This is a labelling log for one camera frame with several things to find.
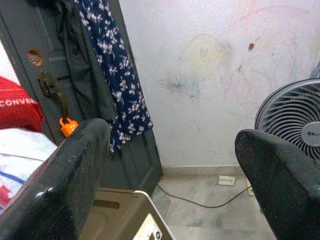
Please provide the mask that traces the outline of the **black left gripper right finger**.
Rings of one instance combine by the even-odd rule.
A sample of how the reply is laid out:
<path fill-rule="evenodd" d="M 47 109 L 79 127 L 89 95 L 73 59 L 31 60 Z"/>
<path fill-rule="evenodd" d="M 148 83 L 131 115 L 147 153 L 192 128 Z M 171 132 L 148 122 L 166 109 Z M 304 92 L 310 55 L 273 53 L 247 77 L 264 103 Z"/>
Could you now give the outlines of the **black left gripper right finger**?
<path fill-rule="evenodd" d="M 238 163 L 278 240 L 320 238 L 320 165 L 295 145 L 254 129 L 234 141 Z"/>

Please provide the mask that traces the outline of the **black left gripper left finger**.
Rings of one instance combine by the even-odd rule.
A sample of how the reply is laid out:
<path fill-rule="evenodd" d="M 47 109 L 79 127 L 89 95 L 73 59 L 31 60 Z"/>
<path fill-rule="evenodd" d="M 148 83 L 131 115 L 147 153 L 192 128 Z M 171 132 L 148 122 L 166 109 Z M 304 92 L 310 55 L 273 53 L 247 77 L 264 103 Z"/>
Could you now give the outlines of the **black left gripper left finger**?
<path fill-rule="evenodd" d="M 1 214 L 1 239 L 78 240 L 96 196 L 110 138 L 105 120 L 83 121 Z"/>

